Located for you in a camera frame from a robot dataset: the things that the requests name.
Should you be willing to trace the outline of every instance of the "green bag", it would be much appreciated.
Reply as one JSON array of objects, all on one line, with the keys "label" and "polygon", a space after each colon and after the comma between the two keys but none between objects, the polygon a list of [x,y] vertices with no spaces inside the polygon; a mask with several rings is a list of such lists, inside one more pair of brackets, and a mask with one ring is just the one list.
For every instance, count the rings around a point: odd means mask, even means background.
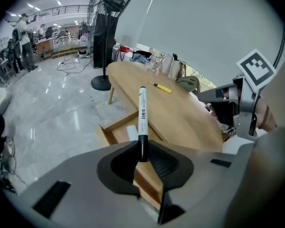
[{"label": "green bag", "polygon": [[188,93],[193,91],[197,96],[200,94],[200,81],[195,76],[179,78],[175,82]]}]

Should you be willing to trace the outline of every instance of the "glossy floor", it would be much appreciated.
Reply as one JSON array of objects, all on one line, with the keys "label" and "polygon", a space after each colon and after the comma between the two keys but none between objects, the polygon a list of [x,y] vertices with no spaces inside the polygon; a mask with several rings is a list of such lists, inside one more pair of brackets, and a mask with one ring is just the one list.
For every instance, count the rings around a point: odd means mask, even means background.
[{"label": "glossy floor", "polygon": [[[7,88],[12,101],[4,114],[5,132],[14,138],[16,173],[28,185],[67,158],[99,148],[97,125],[127,113],[115,97],[107,104],[108,91],[91,87],[91,79],[101,75],[102,69],[89,64],[83,72],[67,75],[57,71],[59,61],[63,58],[40,62],[36,70]],[[82,71],[90,59],[79,61],[67,72]],[[73,63],[60,69],[71,67]],[[10,179],[18,193],[25,189],[16,176]]]}]

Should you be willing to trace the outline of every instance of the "white marker label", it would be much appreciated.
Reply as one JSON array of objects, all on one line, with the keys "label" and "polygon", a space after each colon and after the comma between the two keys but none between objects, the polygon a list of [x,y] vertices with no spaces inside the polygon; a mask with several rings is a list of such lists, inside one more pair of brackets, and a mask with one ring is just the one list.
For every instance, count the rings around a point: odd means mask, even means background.
[{"label": "white marker label", "polygon": [[148,135],[148,111],[147,111],[147,91],[146,88],[139,89],[139,116],[138,135]]},{"label": "white marker label", "polygon": [[239,60],[237,66],[256,91],[267,85],[276,75],[276,69],[257,49]]}]

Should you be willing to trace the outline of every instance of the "table leg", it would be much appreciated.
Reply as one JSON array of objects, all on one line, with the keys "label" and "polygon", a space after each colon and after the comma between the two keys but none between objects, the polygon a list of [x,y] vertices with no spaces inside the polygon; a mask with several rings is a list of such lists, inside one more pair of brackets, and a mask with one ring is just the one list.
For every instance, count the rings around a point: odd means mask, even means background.
[{"label": "table leg", "polygon": [[111,89],[110,89],[110,95],[109,95],[108,105],[110,105],[110,104],[112,103],[113,93],[114,93],[114,87],[113,87],[113,85],[112,85],[112,86],[111,86]]}]

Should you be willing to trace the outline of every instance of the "black and white fiducial marker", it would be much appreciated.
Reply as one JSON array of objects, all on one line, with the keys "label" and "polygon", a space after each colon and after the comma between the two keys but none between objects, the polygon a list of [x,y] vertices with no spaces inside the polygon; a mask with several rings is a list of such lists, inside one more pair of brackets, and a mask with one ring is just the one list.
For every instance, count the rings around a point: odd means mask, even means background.
[{"label": "black and white fiducial marker", "polygon": [[239,60],[237,66],[255,91],[267,85],[276,75],[276,69],[258,49]]},{"label": "black and white fiducial marker", "polygon": [[145,87],[141,87],[139,89],[138,141],[141,145],[141,153],[139,161],[147,162],[149,159],[149,140],[148,140],[147,91]]}]

